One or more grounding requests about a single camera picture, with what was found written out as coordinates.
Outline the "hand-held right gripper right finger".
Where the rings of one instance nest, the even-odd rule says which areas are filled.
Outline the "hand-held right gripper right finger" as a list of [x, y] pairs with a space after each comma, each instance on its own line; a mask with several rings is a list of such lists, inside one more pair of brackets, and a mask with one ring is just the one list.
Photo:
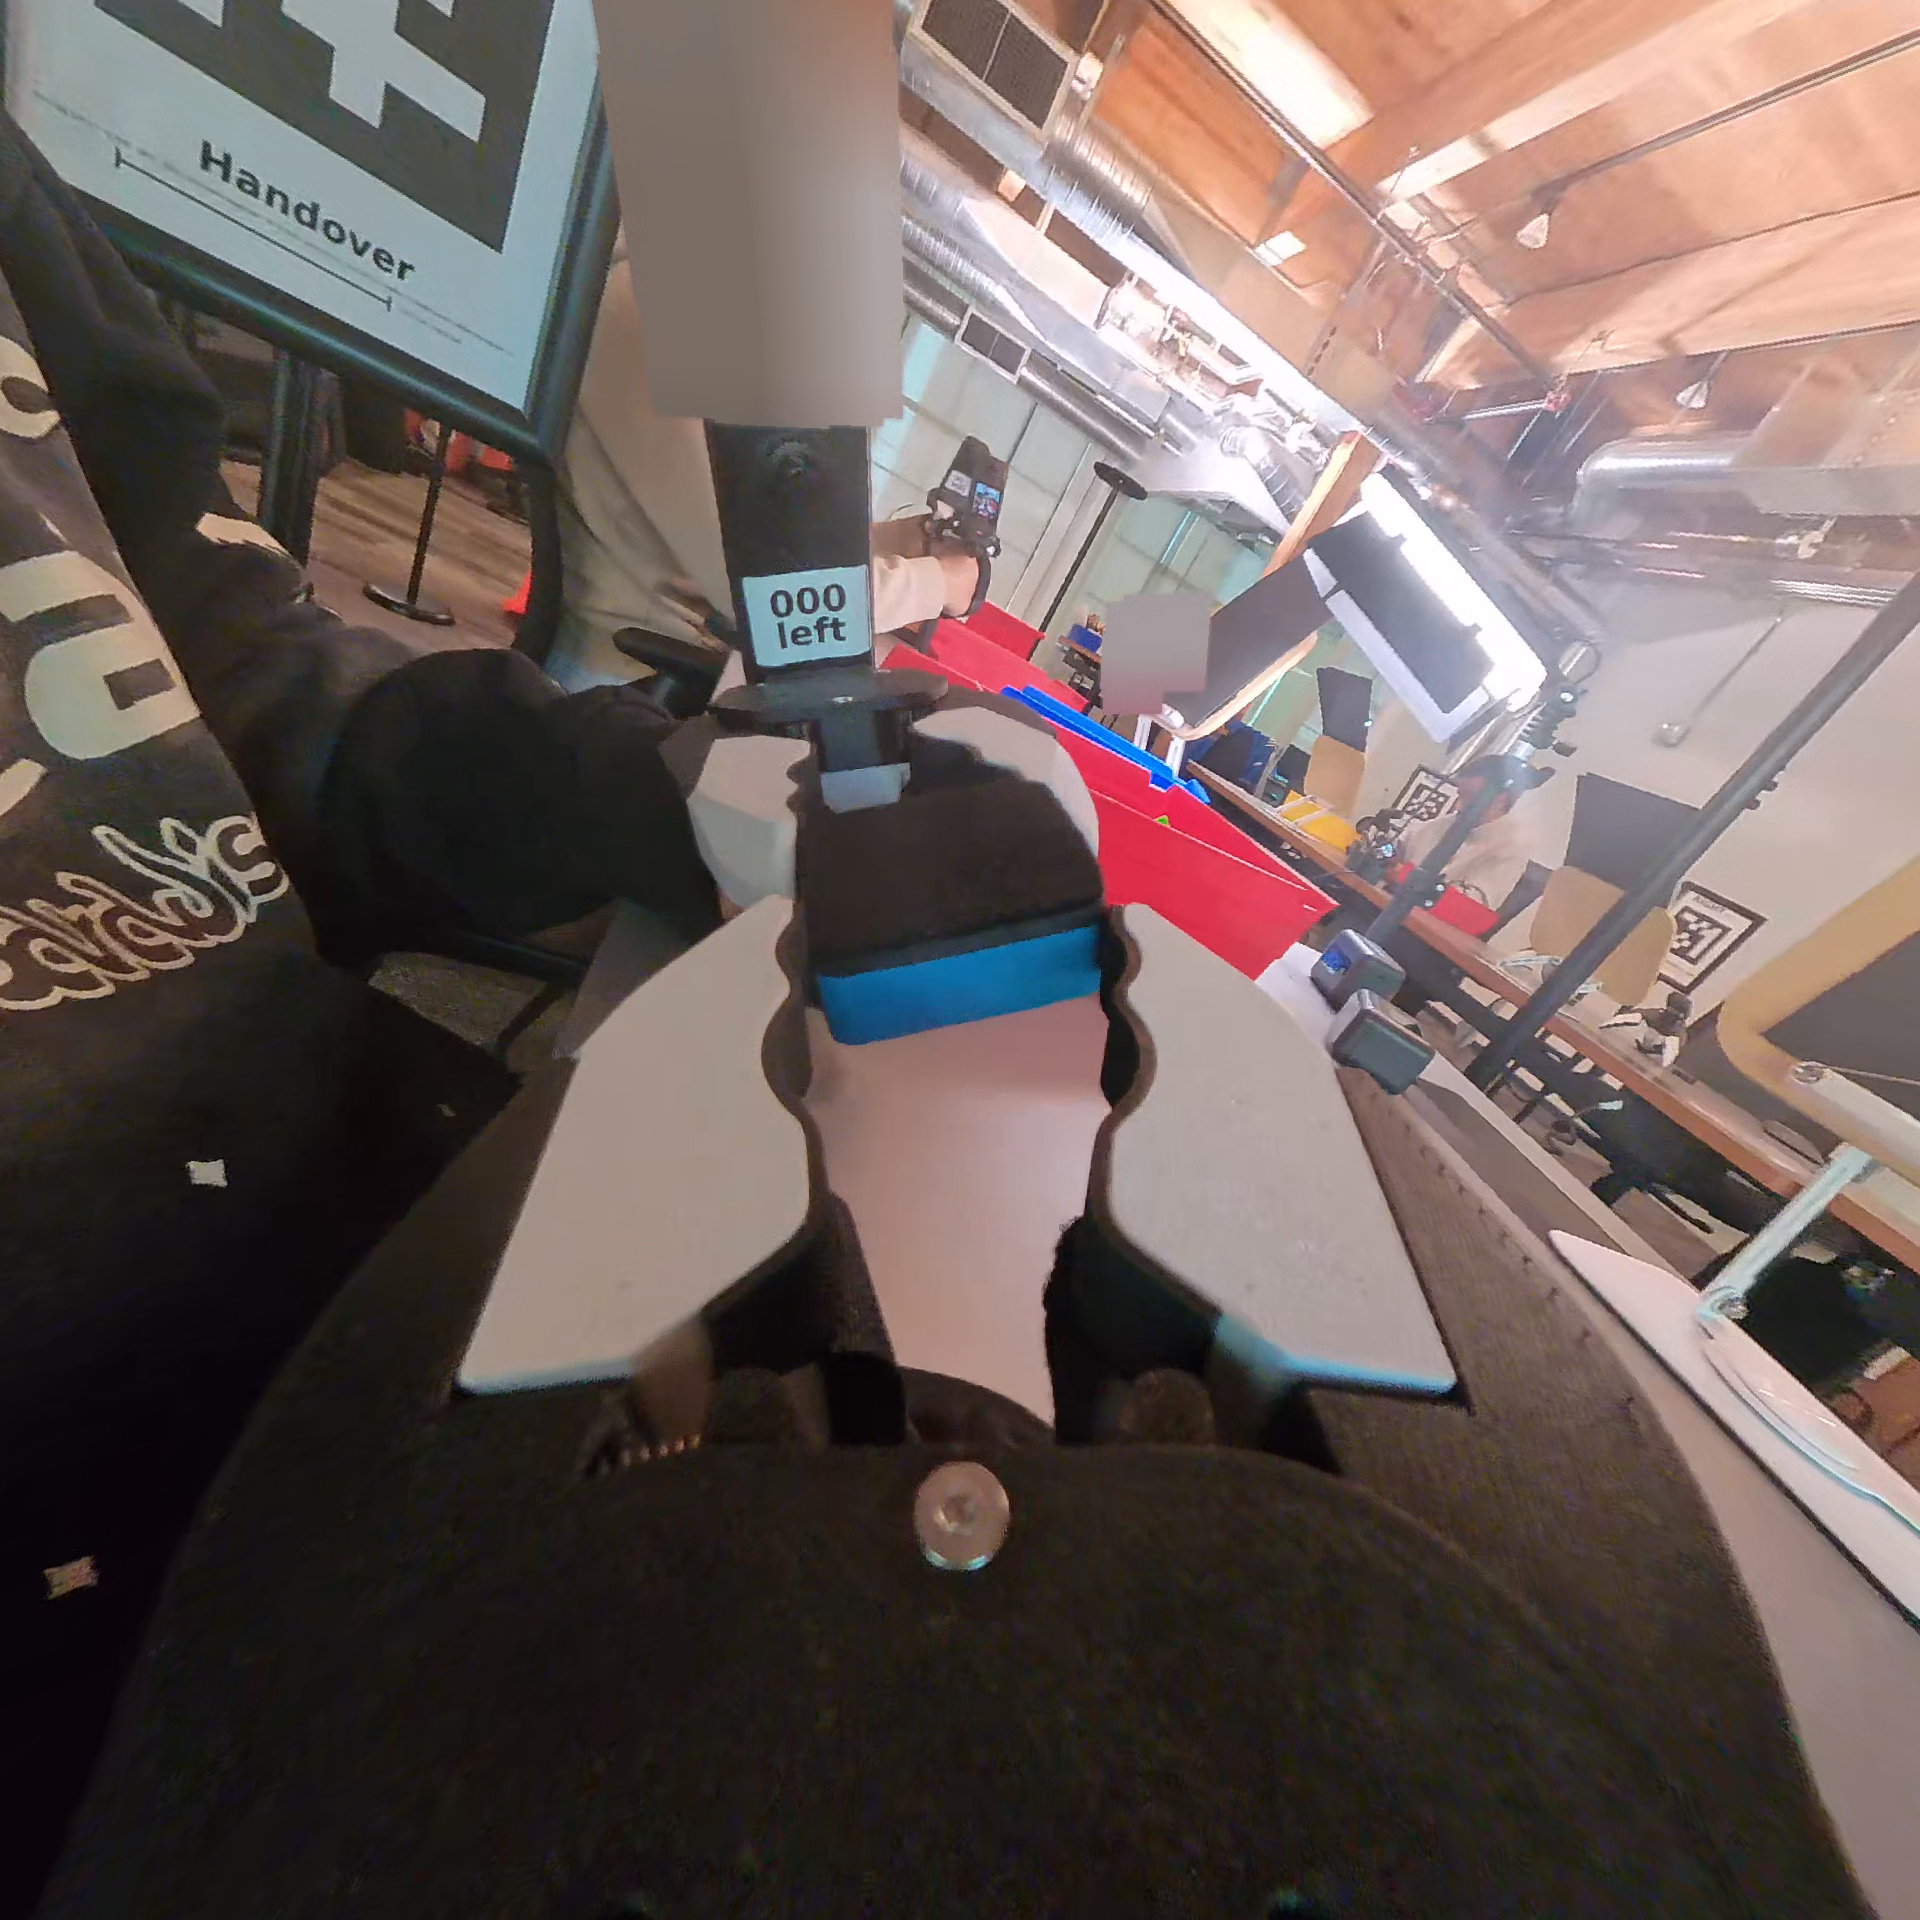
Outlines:
[[1086, 1221], [1226, 1379], [1442, 1401], [1457, 1365], [1324, 1040], [1150, 905], [1110, 913]]

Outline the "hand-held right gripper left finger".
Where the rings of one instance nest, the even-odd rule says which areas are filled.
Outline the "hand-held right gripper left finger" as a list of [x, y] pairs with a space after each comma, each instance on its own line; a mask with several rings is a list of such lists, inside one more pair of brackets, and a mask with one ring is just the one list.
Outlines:
[[791, 897], [760, 897], [634, 986], [581, 1041], [456, 1383], [612, 1383], [822, 1213]]

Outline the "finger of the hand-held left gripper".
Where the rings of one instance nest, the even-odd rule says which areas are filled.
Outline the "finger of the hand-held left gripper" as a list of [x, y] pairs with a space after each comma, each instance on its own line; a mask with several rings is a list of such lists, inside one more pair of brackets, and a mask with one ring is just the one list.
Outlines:
[[802, 737], [729, 732], [715, 714], [681, 725], [681, 801], [720, 907], [793, 897]]
[[927, 903], [1103, 903], [1096, 813], [1070, 755], [1012, 704], [910, 725], [910, 852]]

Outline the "black light stand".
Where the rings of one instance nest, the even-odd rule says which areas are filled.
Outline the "black light stand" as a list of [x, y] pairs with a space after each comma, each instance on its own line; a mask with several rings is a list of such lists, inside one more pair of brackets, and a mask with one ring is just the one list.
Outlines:
[[1834, 720], [1839, 710], [1898, 653], [1915, 632], [1915, 577], [1870, 615], [1853, 642], [1811, 683], [1811, 690], [1764, 735], [1740, 766], [1715, 787], [1707, 805], [1669, 844], [1664, 852], [1600, 913], [1600, 921], [1545, 972], [1517, 1014], [1486, 1041], [1469, 1067], [1474, 1091], [1494, 1091], [1522, 1060], [1522, 1051], [1571, 1004], [1572, 991], [1658, 907], [1693, 863], [1778, 780], [1791, 757]]

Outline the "blue plastic bin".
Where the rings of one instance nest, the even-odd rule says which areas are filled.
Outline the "blue plastic bin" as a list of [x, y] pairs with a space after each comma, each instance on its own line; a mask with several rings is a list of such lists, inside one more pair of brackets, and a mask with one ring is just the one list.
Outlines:
[[1186, 787], [1186, 780], [1161, 757], [1150, 755], [1145, 749], [1137, 749], [1120, 732], [1110, 732], [1101, 721], [1086, 720], [1084, 712], [1074, 712], [1070, 704], [1042, 694], [1039, 687], [1001, 687], [998, 697], [1026, 704], [1045, 725], [1051, 725], [1054, 732], [1062, 732], [1067, 737], [1076, 737], [1084, 749], [1103, 752], [1103, 755], [1137, 766], [1157, 790]]

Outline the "red plastic bin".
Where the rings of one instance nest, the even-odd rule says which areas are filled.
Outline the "red plastic bin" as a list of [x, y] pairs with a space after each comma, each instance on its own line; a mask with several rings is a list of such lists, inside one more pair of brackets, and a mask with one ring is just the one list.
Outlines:
[[1110, 907], [1140, 905], [1256, 981], [1333, 911], [1333, 897], [1237, 831], [1196, 835], [1166, 813], [1091, 796], [1096, 866]]

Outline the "small red bin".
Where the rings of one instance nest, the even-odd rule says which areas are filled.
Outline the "small red bin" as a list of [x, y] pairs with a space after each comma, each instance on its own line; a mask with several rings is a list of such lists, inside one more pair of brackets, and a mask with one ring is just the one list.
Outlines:
[[1031, 659], [1039, 642], [1042, 632], [981, 603], [974, 622], [939, 617], [888, 638], [879, 662], [880, 670], [939, 672], [954, 687], [981, 694], [1039, 690], [1063, 699], [1063, 687]]

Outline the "blue black eraser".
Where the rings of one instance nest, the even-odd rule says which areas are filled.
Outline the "blue black eraser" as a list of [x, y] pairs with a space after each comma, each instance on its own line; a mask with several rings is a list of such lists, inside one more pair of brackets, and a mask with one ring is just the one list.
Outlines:
[[910, 749], [900, 790], [799, 801], [797, 903], [810, 1000], [839, 1044], [1096, 995], [1108, 895], [1096, 809], [1067, 757], [1045, 776], [957, 737]]

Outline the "bright light panel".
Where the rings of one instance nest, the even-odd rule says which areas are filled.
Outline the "bright light panel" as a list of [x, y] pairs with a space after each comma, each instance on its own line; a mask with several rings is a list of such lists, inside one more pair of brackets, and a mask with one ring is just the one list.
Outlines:
[[1483, 584], [1400, 467], [1372, 469], [1304, 563], [1333, 622], [1427, 737], [1457, 737], [1545, 694], [1546, 659], [1532, 632]]

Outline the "printed marker sign board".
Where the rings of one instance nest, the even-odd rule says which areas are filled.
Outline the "printed marker sign board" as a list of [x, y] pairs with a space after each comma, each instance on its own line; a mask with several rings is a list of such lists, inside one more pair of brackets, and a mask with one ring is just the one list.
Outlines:
[[156, 286], [557, 461], [617, 226], [591, 5], [3, 5], [3, 108]]

